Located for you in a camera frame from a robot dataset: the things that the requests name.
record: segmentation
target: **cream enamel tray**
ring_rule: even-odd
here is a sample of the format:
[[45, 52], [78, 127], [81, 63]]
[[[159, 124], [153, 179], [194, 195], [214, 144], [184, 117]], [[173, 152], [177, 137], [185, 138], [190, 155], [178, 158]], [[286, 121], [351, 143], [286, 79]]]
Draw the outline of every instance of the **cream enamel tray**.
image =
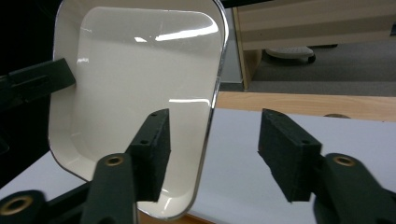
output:
[[124, 152], [148, 114], [169, 108], [162, 194], [138, 206], [158, 218], [183, 215], [197, 191], [219, 87], [223, 12], [213, 0], [65, 0], [53, 57], [66, 58], [77, 83], [51, 96], [56, 161], [91, 180], [100, 158]]

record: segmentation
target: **dark background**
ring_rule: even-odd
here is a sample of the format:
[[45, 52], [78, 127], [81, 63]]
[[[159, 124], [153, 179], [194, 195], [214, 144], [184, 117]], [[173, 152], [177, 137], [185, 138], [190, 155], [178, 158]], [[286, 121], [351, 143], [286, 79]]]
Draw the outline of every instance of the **dark background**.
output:
[[[52, 60], [55, 17], [61, 0], [2, 2], [0, 75]], [[0, 113], [9, 150], [0, 155], [0, 188], [49, 149], [50, 97]]]

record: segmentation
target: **white table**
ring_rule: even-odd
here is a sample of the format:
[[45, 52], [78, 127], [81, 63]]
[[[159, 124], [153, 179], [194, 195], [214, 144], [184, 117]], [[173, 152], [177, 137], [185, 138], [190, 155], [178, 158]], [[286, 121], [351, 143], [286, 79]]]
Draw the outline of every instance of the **white table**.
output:
[[[355, 157], [382, 187], [396, 191], [396, 122], [290, 117], [323, 144], [322, 155], [339, 152]], [[260, 123], [260, 112], [216, 109], [190, 213], [216, 223], [316, 223], [312, 203], [288, 203], [257, 153]], [[0, 189], [0, 199], [40, 189], [50, 200], [83, 183], [47, 153]]]

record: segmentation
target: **white tray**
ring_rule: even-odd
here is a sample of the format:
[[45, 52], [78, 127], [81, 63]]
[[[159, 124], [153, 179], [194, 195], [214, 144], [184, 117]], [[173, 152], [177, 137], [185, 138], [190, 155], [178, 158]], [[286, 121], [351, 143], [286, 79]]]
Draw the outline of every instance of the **white tray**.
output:
[[162, 194], [138, 206], [158, 218], [183, 215], [197, 191], [227, 36], [212, 0], [65, 0], [54, 59], [66, 58], [77, 84], [51, 96], [57, 162], [91, 180], [100, 158], [124, 152], [148, 114], [169, 108]]

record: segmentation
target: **gray floor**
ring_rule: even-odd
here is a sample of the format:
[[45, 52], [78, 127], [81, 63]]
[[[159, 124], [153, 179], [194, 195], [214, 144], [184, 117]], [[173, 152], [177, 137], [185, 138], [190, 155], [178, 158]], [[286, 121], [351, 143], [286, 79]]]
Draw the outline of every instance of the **gray floor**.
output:
[[[396, 40], [311, 49], [314, 63], [264, 53], [247, 91], [396, 96]], [[222, 84], [220, 89], [243, 91], [239, 84]]]

